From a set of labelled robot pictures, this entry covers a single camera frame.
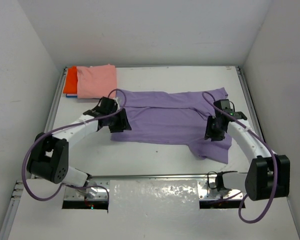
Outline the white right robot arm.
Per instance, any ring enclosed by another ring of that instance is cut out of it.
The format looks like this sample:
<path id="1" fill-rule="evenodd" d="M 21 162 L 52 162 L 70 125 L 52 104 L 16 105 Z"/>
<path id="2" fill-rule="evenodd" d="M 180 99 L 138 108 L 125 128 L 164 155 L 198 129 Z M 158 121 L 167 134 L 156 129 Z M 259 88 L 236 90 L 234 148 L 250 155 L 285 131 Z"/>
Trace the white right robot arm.
<path id="1" fill-rule="evenodd" d="M 234 111 L 228 99 L 215 101 L 213 108 L 215 115 L 207 119 L 205 140 L 223 142 L 229 134 L 250 164 L 246 173 L 218 172 L 215 189 L 241 190 L 252 201 L 287 197 L 290 193 L 289 158 L 267 147 L 250 127 L 247 117 L 241 111 Z"/>

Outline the purple t-shirt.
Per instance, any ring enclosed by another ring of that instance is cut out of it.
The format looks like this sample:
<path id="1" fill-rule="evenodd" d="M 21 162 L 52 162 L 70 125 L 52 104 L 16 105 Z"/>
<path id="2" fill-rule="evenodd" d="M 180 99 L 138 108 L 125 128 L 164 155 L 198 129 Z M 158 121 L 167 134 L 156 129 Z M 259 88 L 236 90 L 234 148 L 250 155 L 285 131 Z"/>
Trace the purple t-shirt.
<path id="1" fill-rule="evenodd" d="M 112 141 L 185 145 L 200 159 L 228 163 L 232 138 L 226 134 L 222 141 L 204 139 L 208 117 L 215 113 L 211 104 L 228 98 L 223 87 L 208 94 L 123 90 L 117 97 L 125 105 L 131 130 L 113 133 Z"/>

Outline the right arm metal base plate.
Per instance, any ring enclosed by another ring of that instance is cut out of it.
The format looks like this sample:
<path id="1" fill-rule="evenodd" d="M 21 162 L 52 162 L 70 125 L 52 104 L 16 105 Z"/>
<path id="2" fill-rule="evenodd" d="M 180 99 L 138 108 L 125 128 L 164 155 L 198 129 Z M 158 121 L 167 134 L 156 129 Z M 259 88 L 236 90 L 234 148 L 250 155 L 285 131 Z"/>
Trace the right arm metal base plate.
<path id="1" fill-rule="evenodd" d="M 206 180 L 199 180 L 197 182 L 197 193 L 200 200 L 203 201 L 217 201 L 217 200 L 241 200 L 243 193 L 237 189 L 225 189 L 217 191 L 208 186 Z"/>

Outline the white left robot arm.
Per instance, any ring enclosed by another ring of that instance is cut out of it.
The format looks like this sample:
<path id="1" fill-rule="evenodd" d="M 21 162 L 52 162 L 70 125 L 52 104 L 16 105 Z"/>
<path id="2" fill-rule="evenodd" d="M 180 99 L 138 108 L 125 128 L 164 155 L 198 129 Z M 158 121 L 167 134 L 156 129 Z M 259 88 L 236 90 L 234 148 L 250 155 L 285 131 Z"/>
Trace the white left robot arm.
<path id="1" fill-rule="evenodd" d="M 27 172 L 54 184 L 84 188 L 90 175 L 70 166 L 70 149 L 105 127 L 111 133 L 132 129 L 124 106 L 108 97 L 102 97 L 97 106 L 73 123 L 38 134 L 26 164 Z"/>

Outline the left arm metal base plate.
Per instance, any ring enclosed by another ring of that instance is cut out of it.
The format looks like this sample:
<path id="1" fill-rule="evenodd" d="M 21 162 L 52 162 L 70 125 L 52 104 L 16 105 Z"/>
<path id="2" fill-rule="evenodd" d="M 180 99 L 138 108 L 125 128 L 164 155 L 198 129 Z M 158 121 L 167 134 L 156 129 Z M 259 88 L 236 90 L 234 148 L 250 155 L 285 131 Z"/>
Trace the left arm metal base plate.
<path id="1" fill-rule="evenodd" d="M 107 201 L 110 193 L 110 182 L 106 180 L 92 181 L 84 187 L 66 187 L 65 201 Z"/>

